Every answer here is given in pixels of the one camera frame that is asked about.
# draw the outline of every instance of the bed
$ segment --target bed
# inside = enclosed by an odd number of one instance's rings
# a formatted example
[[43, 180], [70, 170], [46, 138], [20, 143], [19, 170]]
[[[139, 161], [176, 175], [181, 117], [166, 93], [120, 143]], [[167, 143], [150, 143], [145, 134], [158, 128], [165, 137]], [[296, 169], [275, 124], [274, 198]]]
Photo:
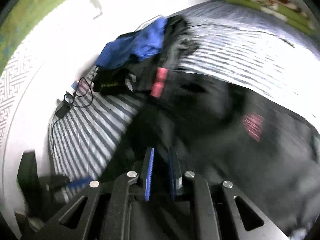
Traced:
[[[320, 105], [314, 93], [320, 56], [312, 38], [275, 17], [223, 0], [176, 14], [191, 23], [199, 43], [198, 50], [181, 59], [178, 68], [247, 87], [320, 128]], [[89, 83], [94, 73], [95, 67], [87, 75]], [[87, 93], [76, 98], [75, 104], [86, 106], [91, 99]], [[143, 102], [138, 95], [101, 96], [93, 92], [90, 106], [73, 107], [52, 130], [57, 121], [54, 117], [49, 126], [49, 147], [52, 152], [54, 145], [51, 158], [55, 172], [71, 181], [86, 176], [98, 179]], [[65, 201], [81, 188], [64, 188]]]

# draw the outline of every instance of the triangular cutout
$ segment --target triangular cutout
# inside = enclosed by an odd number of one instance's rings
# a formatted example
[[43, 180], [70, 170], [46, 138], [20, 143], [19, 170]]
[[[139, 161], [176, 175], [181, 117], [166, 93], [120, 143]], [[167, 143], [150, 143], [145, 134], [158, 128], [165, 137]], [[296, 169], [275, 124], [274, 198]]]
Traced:
[[70, 229], [76, 229], [83, 213], [87, 197], [81, 197], [59, 220], [59, 224]]
[[244, 229], [251, 231], [264, 225], [263, 220], [252, 210], [252, 208], [239, 196], [234, 198]]

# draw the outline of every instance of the red logo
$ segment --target red logo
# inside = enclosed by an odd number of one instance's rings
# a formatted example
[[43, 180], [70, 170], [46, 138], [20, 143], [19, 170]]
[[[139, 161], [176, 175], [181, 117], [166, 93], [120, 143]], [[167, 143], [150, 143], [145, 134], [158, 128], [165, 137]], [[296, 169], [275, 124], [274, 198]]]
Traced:
[[263, 120], [264, 118], [262, 116], [253, 113], [245, 115], [242, 121], [250, 137], [255, 139], [257, 142], [260, 141]]

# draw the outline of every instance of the pink object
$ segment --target pink object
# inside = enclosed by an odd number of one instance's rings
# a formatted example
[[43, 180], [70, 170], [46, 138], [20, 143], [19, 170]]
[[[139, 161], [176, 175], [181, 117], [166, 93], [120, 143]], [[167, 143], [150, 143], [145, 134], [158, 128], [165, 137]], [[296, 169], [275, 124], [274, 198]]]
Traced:
[[155, 80], [155, 83], [153, 84], [150, 95], [156, 98], [159, 98], [161, 96], [161, 93], [164, 87], [164, 82], [167, 78], [167, 73], [168, 73], [168, 70], [166, 68], [159, 67], [157, 69], [156, 80]]
[[263, 121], [264, 118], [256, 113], [245, 115], [243, 119], [244, 127], [246, 128], [249, 136], [255, 139], [257, 142], [260, 141]]

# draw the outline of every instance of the white surface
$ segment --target white surface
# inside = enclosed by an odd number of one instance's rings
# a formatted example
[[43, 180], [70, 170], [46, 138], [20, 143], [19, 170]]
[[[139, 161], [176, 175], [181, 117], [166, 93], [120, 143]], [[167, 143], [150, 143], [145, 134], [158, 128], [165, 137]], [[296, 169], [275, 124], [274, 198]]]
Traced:
[[87, 0], [68, 0], [34, 28], [28, 38], [45, 62], [25, 82], [2, 151], [4, 196], [15, 211], [25, 211], [16, 182], [23, 151], [36, 151], [39, 175], [49, 172], [48, 124], [55, 101], [92, 66], [104, 45], [159, 14], [167, 16], [204, 1], [208, 0], [99, 0], [103, 15], [92, 20], [94, 8]]

